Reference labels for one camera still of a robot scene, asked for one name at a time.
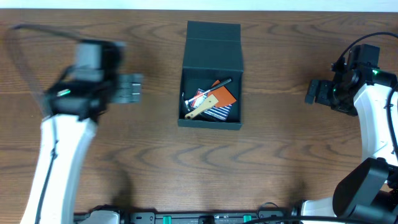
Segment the orange scraper wooden handle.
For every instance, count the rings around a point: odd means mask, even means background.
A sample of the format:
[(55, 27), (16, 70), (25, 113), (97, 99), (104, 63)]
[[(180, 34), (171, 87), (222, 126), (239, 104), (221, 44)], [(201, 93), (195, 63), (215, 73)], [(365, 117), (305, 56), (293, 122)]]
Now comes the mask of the orange scraper wooden handle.
[(232, 79), (217, 80), (208, 90), (198, 89), (195, 96), (189, 100), (183, 100), (183, 105), (187, 108), (185, 119), (194, 119), (203, 116), (205, 119), (217, 119), (226, 121), (232, 104), (237, 99), (225, 87), (231, 83)]

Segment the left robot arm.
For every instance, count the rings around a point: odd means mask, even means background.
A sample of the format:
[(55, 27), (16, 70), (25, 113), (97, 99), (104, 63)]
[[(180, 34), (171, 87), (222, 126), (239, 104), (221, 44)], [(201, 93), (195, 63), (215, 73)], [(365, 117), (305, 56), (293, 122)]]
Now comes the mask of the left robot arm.
[(140, 73), (67, 76), (61, 75), (44, 95), (39, 158), (21, 223), (73, 223), (80, 171), (100, 116), (110, 103), (141, 99)]

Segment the hammer with black grip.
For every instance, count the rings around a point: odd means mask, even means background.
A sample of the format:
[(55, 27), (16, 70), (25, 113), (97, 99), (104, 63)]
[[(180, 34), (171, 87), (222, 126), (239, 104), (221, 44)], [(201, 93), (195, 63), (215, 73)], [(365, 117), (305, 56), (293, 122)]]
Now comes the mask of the hammer with black grip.
[[(196, 94), (193, 98), (190, 98), (189, 100), (183, 100), (183, 105), (184, 105), (184, 106), (188, 106), (189, 102), (192, 102), (193, 100), (195, 100), (195, 99), (197, 99), (198, 97), (204, 95), (205, 93), (209, 93), (209, 92), (211, 92), (211, 91), (217, 90), (217, 89), (219, 89), (219, 88), (221, 88), (221, 87), (223, 87), (223, 86), (226, 87), (226, 85), (229, 84), (229, 83), (231, 83), (231, 82), (232, 82), (232, 79), (231, 79), (231, 78), (226, 79), (226, 80), (223, 80), (222, 82), (219, 81), (219, 80), (217, 80), (217, 81), (214, 82), (214, 84), (211, 86), (210, 89), (205, 90), (205, 91), (203, 91), (203, 92), (200, 92), (199, 94)], [(212, 107), (213, 107), (214, 105), (216, 105), (217, 102), (218, 102), (218, 99), (216, 98), (215, 95), (216, 95), (216, 94), (214, 93), (213, 95), (208, 96), (208, 97), (205, 99), (205, 101), (204, 101), (200, 106), (198, 106), (196, 109), (198, 109), (198, 108), (205, 108), (203, 111), (201, 111), (201, 112), (204, 112), (204, 111), (206, 111), (206, 110), (212, 108)]]

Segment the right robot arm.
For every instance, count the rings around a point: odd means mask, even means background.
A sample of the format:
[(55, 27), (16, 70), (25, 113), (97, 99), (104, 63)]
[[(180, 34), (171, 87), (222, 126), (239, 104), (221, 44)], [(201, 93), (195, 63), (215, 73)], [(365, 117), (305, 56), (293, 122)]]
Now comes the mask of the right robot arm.
[(375, 68), (311, 82), (306, 101), (359, 118), (362, 162), (332, 197), (307, 200), (300, 223), (397, 223), (397, 77)]

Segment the blue precision screwdriver set case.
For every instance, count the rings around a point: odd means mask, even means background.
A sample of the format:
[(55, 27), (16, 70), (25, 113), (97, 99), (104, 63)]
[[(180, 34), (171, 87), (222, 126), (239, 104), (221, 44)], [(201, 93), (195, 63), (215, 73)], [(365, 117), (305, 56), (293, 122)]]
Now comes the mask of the blue precision screwdriver set case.
[(226, 121), (229, 112), (231, 111), (232, 104), (236, 102), (236, 99), (224, 86), (209, 93), (205, 93), (192, 102), (189, 102), (188, 106), (196, 109), (208, 96), (213, 95), (214, 93), (216, 94), (215, 96), (218, 99), (218, 102), (212, 108), (204, 111), (204, 113), (222, 121)]

